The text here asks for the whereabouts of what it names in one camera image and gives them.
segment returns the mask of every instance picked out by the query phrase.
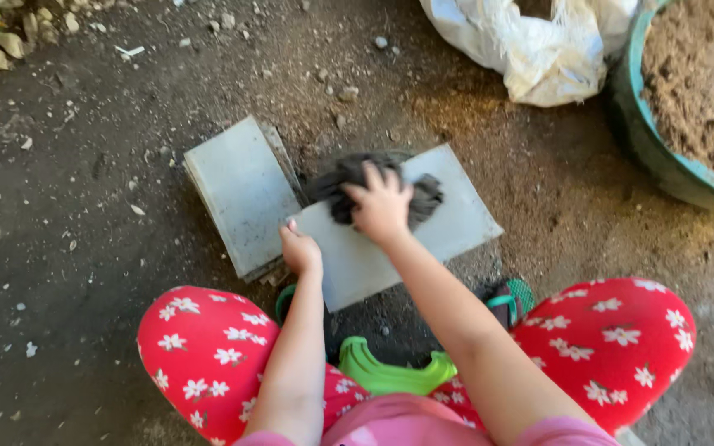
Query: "pebble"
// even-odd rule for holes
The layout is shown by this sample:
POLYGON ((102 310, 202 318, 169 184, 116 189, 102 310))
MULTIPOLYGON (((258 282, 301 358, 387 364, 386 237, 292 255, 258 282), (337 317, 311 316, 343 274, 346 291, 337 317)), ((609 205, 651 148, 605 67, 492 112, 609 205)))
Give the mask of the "pebble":
POLYGON ((329 76, 329 70, 326 68, 322 68, 321 70, 318 71, 316 74, 316 78, 318 79, 319 82, 325 83, 327 82, 327 76, 329 76))
POLYGON ((358 94, 359 88, 356 86, 347 86, 343 88, 343 91, 341 91, 340 95, 338 95, 338 99, 342 102, 354 102, 357 100, 358 94))

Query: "pink shirt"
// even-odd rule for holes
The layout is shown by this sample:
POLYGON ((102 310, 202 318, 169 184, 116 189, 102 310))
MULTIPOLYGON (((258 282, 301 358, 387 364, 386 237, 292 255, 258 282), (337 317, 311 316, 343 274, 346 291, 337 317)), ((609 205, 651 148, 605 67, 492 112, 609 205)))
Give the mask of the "pink shirt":
MULTIPOLYGON (((411 394, 363 402, 335 422, 321 446, 492 446, 489 437, 464 424, 441 403, 411 394)), ((520 435, 516 446, 618 446, 595 425, 569 417, 542 420, 520 435)), ((255 432, 233 446, 293 446, 282 435, 255 432)))

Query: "plastic bag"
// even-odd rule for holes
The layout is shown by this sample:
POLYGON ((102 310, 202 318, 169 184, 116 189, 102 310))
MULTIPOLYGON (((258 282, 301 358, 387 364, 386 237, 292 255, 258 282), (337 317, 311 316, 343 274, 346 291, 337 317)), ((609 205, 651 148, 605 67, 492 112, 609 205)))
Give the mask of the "plastic bag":
POLYGON ((512 0, 421 0, 451 45, 500 72, 514 102, 553 107, 596 95, 605 56, 627 40, 638 0, 553 0, 552 20, 520 15, 512 0))

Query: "dark rag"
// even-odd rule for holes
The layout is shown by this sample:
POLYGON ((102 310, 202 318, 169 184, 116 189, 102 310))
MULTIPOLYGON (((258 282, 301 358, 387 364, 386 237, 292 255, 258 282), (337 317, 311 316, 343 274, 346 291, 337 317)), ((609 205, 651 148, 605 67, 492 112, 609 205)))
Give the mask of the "dark rag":
MULTIPOLYGON (((310 196, 317 202, 329 202, 332 220, 342 225, 352 224, 354 201, 343 192, 344 183, 366 187, 362 162, 371 161, 385 174, 385 170, 395 171, 402 178, 402 166, 398 157, 386 153, 355 153, 342 157, 336 163, 335 170, 312 181, 310 196)), ((415 230, 418 225, 428 220, 439 205, 443 203, 440 181, 426 174, 413 184, 415 193, 409 202, 409 228, 415 230)))

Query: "green plastic tub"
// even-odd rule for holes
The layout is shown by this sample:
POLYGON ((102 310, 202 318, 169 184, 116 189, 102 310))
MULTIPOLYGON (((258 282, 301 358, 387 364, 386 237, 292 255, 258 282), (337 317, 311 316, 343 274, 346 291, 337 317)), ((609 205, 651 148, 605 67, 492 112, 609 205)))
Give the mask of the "green plastic tub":
POLYGON ((660 137, 648 104, 641 98, 641 58, 656 9, 641 11, 633 20, 630 40, 609 83, 609 118, 614 134, 655 178, 661 189, 684 202, 714 210, 714 171, 696 160, 673 153, 660 137))

